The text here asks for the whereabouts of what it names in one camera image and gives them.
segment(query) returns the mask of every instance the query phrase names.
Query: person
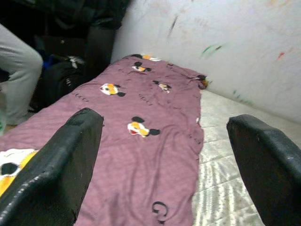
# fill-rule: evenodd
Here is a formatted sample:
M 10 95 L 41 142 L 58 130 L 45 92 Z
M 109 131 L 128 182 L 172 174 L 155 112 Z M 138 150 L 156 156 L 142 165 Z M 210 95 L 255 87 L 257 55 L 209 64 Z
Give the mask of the person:
M 5 132 L 26 120 L 42 65 L 37 51 L 0 24 L 0 68 L 9 73 Z

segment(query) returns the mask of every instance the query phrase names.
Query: gray pants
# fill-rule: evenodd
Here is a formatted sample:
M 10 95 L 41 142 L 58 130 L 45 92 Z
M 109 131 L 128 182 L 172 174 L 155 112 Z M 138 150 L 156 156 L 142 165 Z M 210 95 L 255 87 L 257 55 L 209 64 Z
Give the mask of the gray pants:
M 0 68 L 9 73 L 6 122 L 26 120 L 29 102 L 42 70 L 41 56 L 0 24 Z

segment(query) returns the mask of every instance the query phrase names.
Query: bed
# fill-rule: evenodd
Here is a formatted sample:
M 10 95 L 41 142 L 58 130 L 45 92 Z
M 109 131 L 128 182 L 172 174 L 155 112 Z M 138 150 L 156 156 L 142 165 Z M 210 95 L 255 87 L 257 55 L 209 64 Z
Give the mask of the bed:
M 227 121 L 253 114 L 298 145 L 301 127 L 203 87 L 197 72 L 127 56 L 2 136 L 0 150 L 39 150 L 90 108 L 104 117 L 103 134 L 76 226 L 263 225 L 239 175 Z

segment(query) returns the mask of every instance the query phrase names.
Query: backpack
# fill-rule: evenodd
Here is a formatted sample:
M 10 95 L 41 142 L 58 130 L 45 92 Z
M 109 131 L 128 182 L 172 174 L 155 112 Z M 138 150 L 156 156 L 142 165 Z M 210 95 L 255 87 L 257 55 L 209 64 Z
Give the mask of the backpack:
M 50 106 L 85 82 L 87 79 L 82 64 L 68 60 L 50 66 L 45 69 L 37 83 L 30 111 L 36 113 Z

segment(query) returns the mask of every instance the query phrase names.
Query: cartoon character print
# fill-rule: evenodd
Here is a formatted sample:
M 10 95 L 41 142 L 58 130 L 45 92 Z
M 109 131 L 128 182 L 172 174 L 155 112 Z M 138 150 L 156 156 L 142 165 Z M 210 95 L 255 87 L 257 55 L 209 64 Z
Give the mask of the cartoon character print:
M 106 95 L 118 95 L 119 97 L 124 97 L 126 94 L 119 92 L 120 85 L 114 85 L 112 83 L 103 84 L 99 89 Z
M 159 135 L 160 130 L 159 129 L 147 129 L 142 123 L 144 120 L 140 117 L 133 117 L 132 122 L 127 125 L 127 129 L 131 135 L 137 135 L 148 137 L 149 135 Z
M 171 86 L 167 84 L 160 83 L 158 81 L 153 81 L 153 83 L 157 84 L 164 92 L 170 93 Z
M 0 152 L 0 197 L 37 152 L 34 149 L 9 149 Z
M 150 55 L 133 54 L 132 57 L 134 57 L 134 56 L 137 58 L 140 58 L 140 59 L 150 60 L 150 61 L 154 61 L 154 62 L 161 61 L 161 59 L 152 57 Z
M 151 71 L 150 68 L 141 67 L 141 65 L 142 65 L 141 62 L 136 62 L 136 63 L 134 63 L 134 66 L 132 66 L 132 68 L 139 72 L 150 72 Z

